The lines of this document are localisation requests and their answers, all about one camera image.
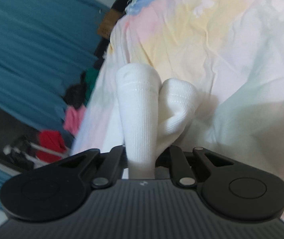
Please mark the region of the white garment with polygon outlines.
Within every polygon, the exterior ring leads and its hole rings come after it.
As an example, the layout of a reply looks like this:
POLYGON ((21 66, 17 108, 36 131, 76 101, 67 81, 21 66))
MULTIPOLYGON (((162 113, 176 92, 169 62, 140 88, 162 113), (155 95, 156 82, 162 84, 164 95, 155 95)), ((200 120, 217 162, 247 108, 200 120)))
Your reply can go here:
POLYGON ((157 158, 191 123, 200 92, 188 81, 161 81, 146 64, 127 64, 114 79, 114 107, 103 147, 124 145, 129 179, 154 179, 157 158))

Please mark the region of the green garment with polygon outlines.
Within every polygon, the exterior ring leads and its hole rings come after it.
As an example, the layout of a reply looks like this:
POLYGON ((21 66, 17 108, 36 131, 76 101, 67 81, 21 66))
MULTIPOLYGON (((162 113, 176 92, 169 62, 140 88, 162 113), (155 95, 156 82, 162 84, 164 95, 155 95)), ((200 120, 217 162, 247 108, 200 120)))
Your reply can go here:
POLYGON ((85 75, 85 84, 86 84, 86 92, 85 92, 85 102, 88 103, 91 97, 91 94, 94 90, 96 80, 99 76, 99 69, 95 69, 90 67, 86 70, 85 75))

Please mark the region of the red garment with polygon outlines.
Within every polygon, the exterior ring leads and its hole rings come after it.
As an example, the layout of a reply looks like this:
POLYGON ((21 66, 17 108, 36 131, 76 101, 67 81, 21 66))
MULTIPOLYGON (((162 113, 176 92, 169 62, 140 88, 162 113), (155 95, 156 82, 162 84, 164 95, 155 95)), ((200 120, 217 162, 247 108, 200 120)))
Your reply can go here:
MULTIPOLYGON (((62 138, 62 135, 59 131, 52 131, 52 130, 41 131, 38 134, 38 141, 40 146, 55 151, 59 154, 66 153, 67 151, 64 139, 62 138)), ((36 151, 36 156, 39 160, 42 160, 49 164, 62 159, 62 157, 52 155, 50 153, 40 150, 36 151)))

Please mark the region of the pastel bed duvet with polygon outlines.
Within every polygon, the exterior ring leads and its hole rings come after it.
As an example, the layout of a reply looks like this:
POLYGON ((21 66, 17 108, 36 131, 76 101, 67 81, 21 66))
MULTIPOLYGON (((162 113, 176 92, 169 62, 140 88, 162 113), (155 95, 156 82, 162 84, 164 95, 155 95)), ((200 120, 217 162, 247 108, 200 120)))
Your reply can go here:
POLYGON ((111 32, 73 154, 122 144, 115 76, 128 63, 198 90, 182 149, 206 147, 284 180, 284 0, 132 0, 111 32))

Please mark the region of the silver garment steamer stand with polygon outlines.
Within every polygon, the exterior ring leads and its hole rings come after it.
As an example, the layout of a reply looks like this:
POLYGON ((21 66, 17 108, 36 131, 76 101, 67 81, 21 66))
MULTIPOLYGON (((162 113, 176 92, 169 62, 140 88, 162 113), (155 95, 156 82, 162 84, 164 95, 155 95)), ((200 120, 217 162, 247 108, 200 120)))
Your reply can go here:
POLYGON ((11 144, 5 145, 3 148, 3 153, 8 156, 11 161, 14 163, 14 160, 23 160, 24 162, 33 163, 33 168, 40 168, 45 165, 48 165, 49 162, 47 160, 41 160, 36 153, 40 151, 42 153, 46 153, 50 156, 58 157, 58 160, 62 160, 64 158, 69 157, 69 148, 62 153, 53 151, 49 148, 42 147, 38 144, 35 144, 28 140, 26 136, 20 136, 15 139, 11 144))

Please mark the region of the black sofa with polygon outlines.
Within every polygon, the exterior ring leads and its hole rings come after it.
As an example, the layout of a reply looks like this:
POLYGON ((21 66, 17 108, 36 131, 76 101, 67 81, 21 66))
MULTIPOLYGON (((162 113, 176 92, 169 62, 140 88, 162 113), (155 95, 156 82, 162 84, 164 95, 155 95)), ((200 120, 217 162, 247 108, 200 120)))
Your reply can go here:
MULTIPOLYGON (((124 16, 126 14, 125 8, 129 5, 129 3, 131 3, 131 1, 132 0, 115 0, 111 9, 115 9, 118 12, 122 12, 124 16)), ((103 57, 105 51, 107 50, 108 44, 109 44, 109 39, 101 38, 101 41, 99 42, 94 52, 94 55, 98 58, 103 57)))

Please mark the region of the black garment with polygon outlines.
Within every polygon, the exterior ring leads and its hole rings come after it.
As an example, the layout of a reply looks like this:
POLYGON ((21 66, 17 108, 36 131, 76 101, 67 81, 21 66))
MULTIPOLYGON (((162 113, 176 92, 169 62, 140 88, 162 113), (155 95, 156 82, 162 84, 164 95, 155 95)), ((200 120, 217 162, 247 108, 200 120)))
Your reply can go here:
POLYGON ((80 82, 67 88, 63 96, 63 101, 67 105, 73 106, 76 110, 78 110, 85 101, 85 94, 87 89, 85 77, 86 73, 82 72, 80 82))

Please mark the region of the pink garment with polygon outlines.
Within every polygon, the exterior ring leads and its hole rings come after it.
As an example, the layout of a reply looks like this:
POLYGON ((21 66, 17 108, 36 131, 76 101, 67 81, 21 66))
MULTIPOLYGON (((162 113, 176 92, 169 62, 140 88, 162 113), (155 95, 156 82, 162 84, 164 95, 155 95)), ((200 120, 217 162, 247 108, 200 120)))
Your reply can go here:
POLYGON ((78 109, 73 106, 68 106, 63 123, 64 130, 68 131, 73 136, 76 136, 81 127, 85 111, 86 107, 83 104, 78 109))

